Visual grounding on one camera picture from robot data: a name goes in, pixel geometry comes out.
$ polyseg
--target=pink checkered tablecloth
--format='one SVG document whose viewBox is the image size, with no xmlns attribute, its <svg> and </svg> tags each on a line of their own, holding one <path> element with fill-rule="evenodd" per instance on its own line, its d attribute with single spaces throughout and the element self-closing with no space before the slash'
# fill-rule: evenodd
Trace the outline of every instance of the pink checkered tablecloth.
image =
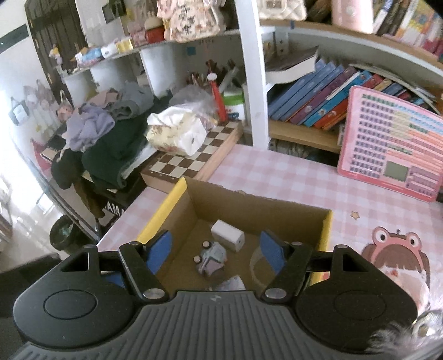
<svg viewBox="0 0 443 360">
<path fill-rule="evenodd" d="M 377 227 L 389 233 L 415 233 L 429 258 L 431 281 L 438 274 L 443 281 L 441 203 L 429 204 L 342 177 L 328 165 L 244 145 L 235 145 L 209 181 L 230 190 L 332 209 L 329 250 L 347 244 L 361 253 L 373 243 Z M 99 250 L 115 250 L 135 239 L 165 197 L 147 188 L 100 241 Z"/>
</svg>

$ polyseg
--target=cartoon girl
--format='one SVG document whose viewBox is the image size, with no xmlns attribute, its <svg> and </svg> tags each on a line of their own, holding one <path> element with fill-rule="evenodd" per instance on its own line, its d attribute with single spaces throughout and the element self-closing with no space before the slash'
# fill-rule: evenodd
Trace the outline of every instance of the cartoon girl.
<svg viewBox="0 0 443 360">
<path fill-rule="evenodd" d="M 372 232 L 373 244 L 368 244 L 361 255 L 411 296 L 419 314 L 429 302 L 429 259 L 421 251 L 422 243 L 416 233 L 390 233 L 383 227 Z"/>
</svg>

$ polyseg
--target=white rectangular block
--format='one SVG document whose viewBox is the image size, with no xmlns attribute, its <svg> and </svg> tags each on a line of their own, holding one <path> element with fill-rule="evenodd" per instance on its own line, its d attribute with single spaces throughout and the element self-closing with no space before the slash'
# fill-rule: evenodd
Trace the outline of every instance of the white rectangular block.
<svg viewBox="0 0 443 360">
<path fill-rule="evenodd" d="M 238 252 L 245 243 L 244 232 L 221 220 L 217 220 L 211 232 L 215 241 L 235 252 Z"/>
</svg>

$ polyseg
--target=learning tablet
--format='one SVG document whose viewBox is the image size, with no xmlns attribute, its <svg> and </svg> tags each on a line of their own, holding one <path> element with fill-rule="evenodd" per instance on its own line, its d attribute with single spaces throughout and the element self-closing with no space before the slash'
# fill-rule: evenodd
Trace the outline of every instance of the learning tablet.
<svg viewBox="0 0 443 360">
<path fill-rule="evenodd" d="M 435 201 L 443 180 L 443 120 L 394 96 L 352 87 L 340 175 Z"/>
</svg>

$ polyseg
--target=clothes pile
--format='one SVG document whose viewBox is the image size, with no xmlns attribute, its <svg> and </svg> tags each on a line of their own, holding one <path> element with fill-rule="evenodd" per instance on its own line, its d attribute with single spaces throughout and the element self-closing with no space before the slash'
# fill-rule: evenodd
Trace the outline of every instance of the clothes pile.
<svg viewBox="0 0 443 360">
<path fill-rule="evenodd" d="M 149 87 L 128 82 L 119 93 L 100 93 L 80 106 L 66 122 L 62 135 L 66 146 L 52 161 L 57 184 L 62 189 L 74 185 L 84 194 L 82 174 L 87 171 L 96 188 L 123 189 L 124 173 L 128 174 L 134 159 L 148 146 L 147 117 L 163 110 L 169 99 L 157 99 Z M 90 199 L 79 195 L 91 210 Z M 104 216 L 100 207 L 94 208 L 98 208 L 96 217 Z"/>
</svg>

